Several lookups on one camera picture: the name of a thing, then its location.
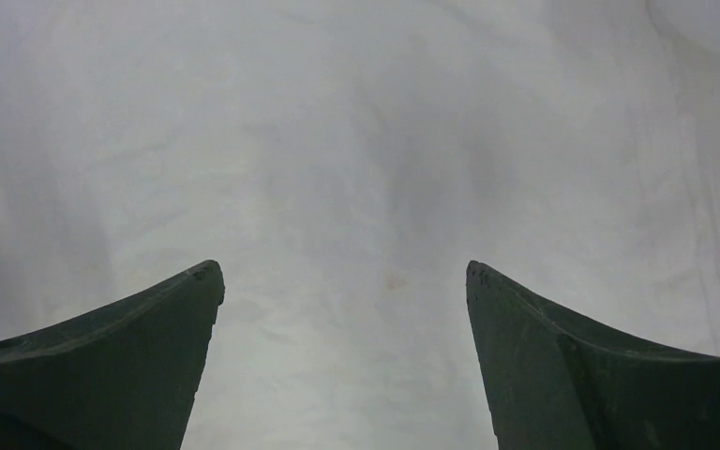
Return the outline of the white t shirt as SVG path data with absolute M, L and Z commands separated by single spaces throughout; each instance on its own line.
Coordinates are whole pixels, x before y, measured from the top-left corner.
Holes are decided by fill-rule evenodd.
M 206 259 L 186 449 L 493 449 L 487 263 L 720 355 L 720 58 L 648 1 L 0 1 L 0 340 Z

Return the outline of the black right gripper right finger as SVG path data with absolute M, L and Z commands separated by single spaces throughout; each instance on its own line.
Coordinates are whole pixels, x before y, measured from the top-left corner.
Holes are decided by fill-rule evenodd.
M 501 449 L 720 449 L 720 357 L 624 333 L 477 261 L 466 297 Z

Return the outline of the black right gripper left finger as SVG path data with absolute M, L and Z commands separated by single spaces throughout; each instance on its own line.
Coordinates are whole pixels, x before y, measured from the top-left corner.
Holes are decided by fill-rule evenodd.
M 209 260 L 0 341 L 0 449 L 179 448 L 224 292 Z

